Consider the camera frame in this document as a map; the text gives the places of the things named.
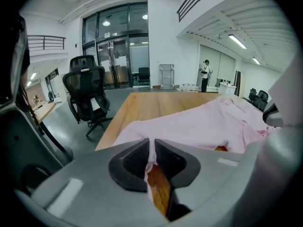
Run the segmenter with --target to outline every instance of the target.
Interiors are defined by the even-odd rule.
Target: ceiling light
[[[105,22],[103,23],[103,25],[104,25],[104,26],[109,26],[109,25],[110,25],[110,22],[105,21]]]
[[[256,64],[260,65],[259,61],[256,58],[252,58]]]
[[[36,74],[37,74],[37,73],[34,73],[30,79],[31,79],[31,80],[34,79],[34,77],[35,77]]]
[[[243,49],[246,49],[245,45],[243,45],[235,36],[233,35],[229,35],[228,37],[230,37],[234,42],[236,42],[239,46],[241,46]]]

